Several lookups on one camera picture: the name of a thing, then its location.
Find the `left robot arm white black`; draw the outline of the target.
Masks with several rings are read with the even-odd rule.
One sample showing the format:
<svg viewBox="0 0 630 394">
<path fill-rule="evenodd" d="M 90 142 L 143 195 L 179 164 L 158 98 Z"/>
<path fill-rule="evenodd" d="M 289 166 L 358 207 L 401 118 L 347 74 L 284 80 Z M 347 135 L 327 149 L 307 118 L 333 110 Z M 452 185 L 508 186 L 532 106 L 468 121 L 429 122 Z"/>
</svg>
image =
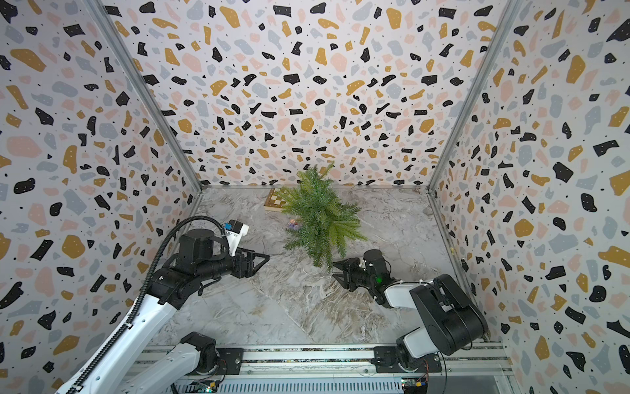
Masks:
<svg viewBox="0 0 630 394">
<path fill-rule="evenodd" d="M 126 378 L 150 340 L 190 297 L 226 275 L 254 277 L 269 261 L 268 254 L 239 246 L 247 231 L 244 224 L 230 222 L 218 234 L 201 228 L 182 235 L 178 251 L 149 274 L 124 320 L 58 392 L 153 393 L 187 374 L 202 379 L 229 374 L 232 367 L 221 357 L 215 339 L 189 333 L 164 359 Z"/>
</svg>

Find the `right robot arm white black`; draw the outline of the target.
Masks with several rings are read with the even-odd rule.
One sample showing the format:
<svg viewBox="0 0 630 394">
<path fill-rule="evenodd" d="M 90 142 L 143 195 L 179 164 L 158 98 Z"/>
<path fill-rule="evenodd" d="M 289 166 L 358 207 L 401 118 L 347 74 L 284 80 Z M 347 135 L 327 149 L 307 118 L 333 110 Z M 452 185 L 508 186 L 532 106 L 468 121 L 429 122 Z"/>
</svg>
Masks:
<svg viewBox="0 0 630 394">
<path fill-rule="evenodd" d="M 415 309 L 422 326 L 396 340 L 396 345 L 379 346 L 372 364 L 379 374 L 430 373 L 441 356 L 470 350 L 487 334 L 487 320 L 456 280 L 441 274 L 428 282 L 410 282 L 392 277 L 390 264 L 379 250 L 364 257 L 334 262 L 334 279 L 348 292 L 359 288 L 387 309 Z"/>
</svg>

